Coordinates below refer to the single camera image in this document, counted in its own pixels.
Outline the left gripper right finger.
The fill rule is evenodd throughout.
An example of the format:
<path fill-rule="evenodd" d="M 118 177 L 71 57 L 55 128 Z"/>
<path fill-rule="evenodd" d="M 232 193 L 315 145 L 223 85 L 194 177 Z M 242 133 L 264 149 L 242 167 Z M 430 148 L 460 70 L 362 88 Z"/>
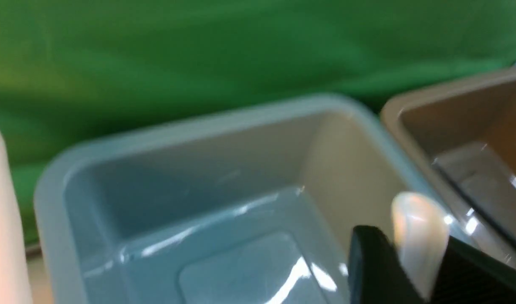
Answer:
<path fill-rule="evenodd" d="M 449 237 L 432 304 L 516 304 L 516 269 Z"/>

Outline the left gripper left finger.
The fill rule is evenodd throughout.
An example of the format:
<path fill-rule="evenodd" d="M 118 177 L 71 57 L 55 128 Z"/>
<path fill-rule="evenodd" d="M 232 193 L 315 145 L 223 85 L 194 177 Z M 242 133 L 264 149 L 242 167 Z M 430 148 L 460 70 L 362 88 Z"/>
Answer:
<path fill-rule="evenodd" d="M 357 225 L 349 251 L 351 304 L 423 304 L 394 246 L 378 227 Z"/>

